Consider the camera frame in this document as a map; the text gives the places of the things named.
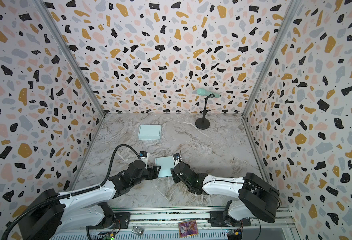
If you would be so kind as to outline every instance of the silver connector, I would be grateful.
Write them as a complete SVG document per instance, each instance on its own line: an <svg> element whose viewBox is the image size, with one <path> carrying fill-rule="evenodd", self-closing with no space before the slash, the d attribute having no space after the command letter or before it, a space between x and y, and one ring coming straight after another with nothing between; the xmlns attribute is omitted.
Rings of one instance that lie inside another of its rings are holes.
<svg viewBox="0 0 352 240"><path fill-rule="evenodd" d="M132 233L135 233L135 234L141 236L144 233L144 229L140 228L139 226L134 226L132 229Z"/></svg>

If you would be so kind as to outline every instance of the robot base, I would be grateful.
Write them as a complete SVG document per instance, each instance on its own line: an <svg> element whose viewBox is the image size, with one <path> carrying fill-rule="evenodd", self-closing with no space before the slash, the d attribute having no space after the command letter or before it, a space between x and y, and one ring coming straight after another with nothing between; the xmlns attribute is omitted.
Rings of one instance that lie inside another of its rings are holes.
<svg viewBox="0 0 352 240"><path fill-rule="evenodd" d="M120 223L120 229L127 229L130 217L131 217L130 212L117 212L115 213L114 221L116 223ZM106 229L106 228L105 226L98 224L96 226L89 226L89 229Z"/></svg>
<svg viewBox="0 0 352 240"><path fill-rule="evenodd" d="M225 227L229 226L228 223L226 223L224 219L224 211L210 211L210 219L208 220L208 223L212 225L212 227ZM250 219L243 218L241 220L243 222L243 227L250 227ZM232 223L231 225L233 227L241 227L241 221L238 221L236 223Z"/></svg>

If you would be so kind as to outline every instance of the marble surface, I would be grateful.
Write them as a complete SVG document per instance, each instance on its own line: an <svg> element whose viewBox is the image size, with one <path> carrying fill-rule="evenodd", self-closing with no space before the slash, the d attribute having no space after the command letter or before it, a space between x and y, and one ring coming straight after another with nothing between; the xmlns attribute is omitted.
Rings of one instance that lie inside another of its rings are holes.
<svg viewBox="0 0 352 240"><path fill-rule="evenodd" d="M132 146L137 152L150 153L148 165L157 157L171 156L181 151L182 160L195 172L218 177L240 177L247 172L259 176L255 157L241 122L240 114L207 114L210 127L198 129L194 122L201 114L107 114L102 128L75 189L101 182L115 147L121 143ZM160 140L139 141L141 124L161 124ZM111 174L127 169L135 161L135 154L121 147L113 161ZM195 195L172 177L152 181L144 180L129 193L108 201L111 207L170 207L170 206L225 206L234 198L223 195Z"/></svg>

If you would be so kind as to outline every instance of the wire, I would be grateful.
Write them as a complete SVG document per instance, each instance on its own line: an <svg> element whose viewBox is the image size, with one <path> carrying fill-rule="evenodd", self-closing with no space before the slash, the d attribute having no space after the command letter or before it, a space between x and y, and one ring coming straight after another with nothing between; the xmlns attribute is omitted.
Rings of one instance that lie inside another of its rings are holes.
<svg viewBox="0 0 352 240"><path fill-rule="evenodd" d="M13 222L10 223L10 225L6 228L6 230L4 231L2 237L1 237L1 240L7 240L9 234L10 234L10 231L12 230L12 228L14 228L16 226L16 224L23 218L25 217L27 214L29 214L30 212L36 210L36 209L39 209L51 202L54 202L54 201L58 201L60 199L64 199L64 198L68 198L70 195L69 194L65 194L65 195L61 195L61 196L58 196L58 197L53 197L53 198L50 198L50 199L47 199L41 203L38 203L36 205L34 205L33 207L31 207L30 209L24 211L22 214L20 214Z"/></svg>
<svg viewBox="0 0 352 240"><path fill-rule="evenodd" d="M210 182L215 182L215 181L235 183L235 182L231 182L231 181L215 179L215 180L211 180L211 181L209 181L209 182L204 183L204 185L202 185L202 188L203 188L206 184L208 184L208 183L210 183ZM256 186L256 185L252 185L252 184L249 184L249 183L246 183L246 182L237 182L237 183L250 185L250 186L257 187L257 188L259 188L259 189L264 190L265 192L267 192L267 193L269 193L270 195L272 195L272 197L274 197L274 198L278 201L278 207L277 207L277 208L278 208L278 209L280 208L280 200L279 200L276 196L274 196L272 193L270 193L270 192L268 192L267 190L265 190L264 188L259 187L259 186Z"/></svg>
<svg viewBox="0 0 352 240"><path fill-rule="evenodd" d="M260 237L260 234L261 234L261 223L260 223L260 219L257 219L258 220L258 224L260 225L260 231L258 232L258 236L256 237L255 240L258 239L258 237Z"/></svg>
<svg viewBox="0 0 352 240"><path fill-rule="evenodd" d="M235 232L236 231L238 232L238 230L240 230L240 228L241 228L241 232L240 233L242 233L243 232L243 220L241 220L241 227L238 227L238 229L236 229Z"/></svg>
<svg viewBox="0 0 352 240"><path fill-rule="evenodd" d="M85 229L87 230L87 238L88 238L88 240L92 240L91 235L89 234L89 226L86 226Z"/></svg>
<svg viewBox="0 0 352 240"><path fill-rule="evenodd" d="M114 225L113 225L113 229L111 230L111 231L109 231L109 232L107 232L107 233L104 233L104 234L100 234L99 233L99 235L108 235L108 234L111 234L111 233L113 233L113 231L116 229L116 225L117 225L117 223L116 223L116 221L115 222L113 222L114 223Z"/></svg>
<svg viewBox="0 0 352 240"><path fill-rule="evenodd" d="M117 149L119 149L120 147L128 147L130 148L137 156L137 158L140 160L140 156L139 154L137 154L137 152L133 149L133 147L129 146L129 145L126 145L126 144L120 144L119 146L117 146L114 150L113 150L113 153L112 153L112 156L111 156L111 161L109 162L109 166L108 166L108 171L106 172L106 176L103 180L103 182L100 184L100 186L102 187L106 181L108 180L109 178L109 174L111 173L111 168L112 168L112 163L113 163L113 159L115 158L115 154L117 152Z"/></svg>
<svg viewBox="0 0 352 240"><path fill-rule="evenodd" d="M107 174L105 176L105 179L103 180L103 182L99 185L99 186L94 186L94 187L90 187L88 189L84 189L84 190L81 190L81 191L77 191L77 192L74 192L74 193L71 193L71 194L65 194L65 195L60 195L58 197L53 197L53 198L50 198L50 199L46 199L45 201L43 202L40 202L36 205L34 205L33 207L25 210L23 213L21 213L13 222L11 222L9 224L9 226L5 229L3 235L1 236L1 240L7 240L8 239L8 236L10 234L10 231L12 230L12 228L14 228L16 226L16 224L19 223L19 221L24 218L26 215L28 215L30 212L33 212L35 211L36 209L39 209L41 207L44 207L46 205L48 205L49 203L51 202L54 202L54 201L58 201L58 200L61 200L61 199L65 199L65 198L69 198L70 196L76 196L76 195L80 195L80 194L83 194L83 193L86 193L86 192L90 192L90 191L93 191L93 190L96 190L96 189L99 189L101 188L105 183L106 181L108 180L108 177L109 177L109 174L111 173L111 168L112 168L112 163L113 163L113 159L115 157L115 154L117 152L117 149L119 149L120 147L128 147L130 148L134 153L135 155L137 156L137 158L140 160L140 156L139 154L137 154L137 152L129 145L126 145L126 144L120 144L118 145L113 153L112 153L112 156L111 156L111 161L109 162L109 167L108 167L108 171L107 171ZM88 240L91 240L91 237L89 235L89 226L86 227L87 229L87 237L88 237Z"/></svg>
<svg viewBox="0 0 352 240"><path fill-rule="evenodd" d="M119 230L117 230L117 233L119 233L119 232L120 232L120 229L121 229L121 223L120 223L120 220L117 219L117 221L119 221Z"/></svg>

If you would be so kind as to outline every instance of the patterned wall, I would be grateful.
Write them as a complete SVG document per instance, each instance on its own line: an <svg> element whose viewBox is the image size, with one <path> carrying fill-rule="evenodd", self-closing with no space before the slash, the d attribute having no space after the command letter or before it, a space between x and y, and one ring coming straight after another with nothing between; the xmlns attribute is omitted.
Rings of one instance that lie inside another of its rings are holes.
<svg viewBox="0 0 352 240"><path fill-rule="evenodd" d="M352 0L303 3L246 119L302 239L352 240Z"/></svg>
<svg viewBox="0 0 352 240"><path fill-rule="evenodd" d="M0 0L0 236L40 192L67 189L101 119L30 4Z"/></svg>
<svg viewBox="0 0 352 240"><path fill-rule="evenodd" d="M47 0L107 112L239 113L289 1Z"/></svg>

